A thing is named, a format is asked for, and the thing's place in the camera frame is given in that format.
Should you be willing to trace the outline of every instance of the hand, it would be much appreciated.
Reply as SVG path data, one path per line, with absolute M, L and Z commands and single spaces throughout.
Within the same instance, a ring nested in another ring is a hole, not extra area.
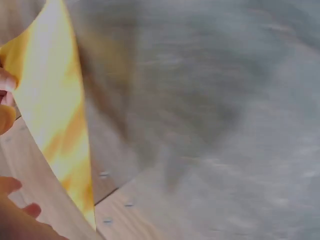
M 14 106 L 12 92 L 16 89 L 16 79 L 0 67 L 0 105 Z
M 8 195 L 22 187 L 13 177 L 0 176 L 0 239 L 2 240 L 68 240 L 53 228 L 36 221 L 41 213 L 38 204 L 18 208 Z

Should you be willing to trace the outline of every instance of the wood grain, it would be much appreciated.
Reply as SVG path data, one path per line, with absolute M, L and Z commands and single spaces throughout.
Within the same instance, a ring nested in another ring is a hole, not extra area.
M 118 190 L 100 202 L 95 208 L 97 230 L 109 240 L 164 240 L 162 234 L 131 204 Z
M 0 137 L 0 144 L 12 175 L 23 184 L 25 202 L 41 206 L 41 222 L 70 240 L 101 240 L 54 176 L 22 118 Z

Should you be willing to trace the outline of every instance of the finger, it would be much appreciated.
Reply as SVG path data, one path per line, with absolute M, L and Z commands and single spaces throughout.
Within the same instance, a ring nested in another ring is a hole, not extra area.
M 15 105 L 14 95 L 8 91 L 1 99 L 0 104 L 13 107 Z
M 9 195 L 22 187 L 22 183 L 13 178 L 0 176 L 0 194 Z
M 39 217 L 39 215 L 41 214 L 41 207 L 36 204 L 36 203 L 32 203 L 24 208 L 22 208 L 22 210 L 28 214 L 29 216 L 33 217 L 33 218 L 37 218 Z
M 17 87 L 16 79 L 10 73 L 0 68 L 0 90 L 13 92 Z

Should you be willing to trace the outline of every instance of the yellow paper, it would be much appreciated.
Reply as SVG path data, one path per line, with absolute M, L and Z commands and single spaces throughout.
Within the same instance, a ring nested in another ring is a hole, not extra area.
M 95 228 L 81 67 L 63 1 L 48 0 L 29 28 L 0 48 L 0 60 L 18 79 L 14 99 L 36 144 Z

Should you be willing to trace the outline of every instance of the wooden board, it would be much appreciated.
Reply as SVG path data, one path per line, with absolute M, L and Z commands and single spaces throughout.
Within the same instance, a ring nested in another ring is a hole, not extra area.
M 23 184 L 25 202 L 41 206 L 41 222 L 71 240 L 101 239 L 65 193 L 22 118 L 0 137 L 0 144 L 12 175 Z
M 109 240 L 166 239 L 132 204 L 121 190 L 100 202 L 95 208 L 97 230 Z

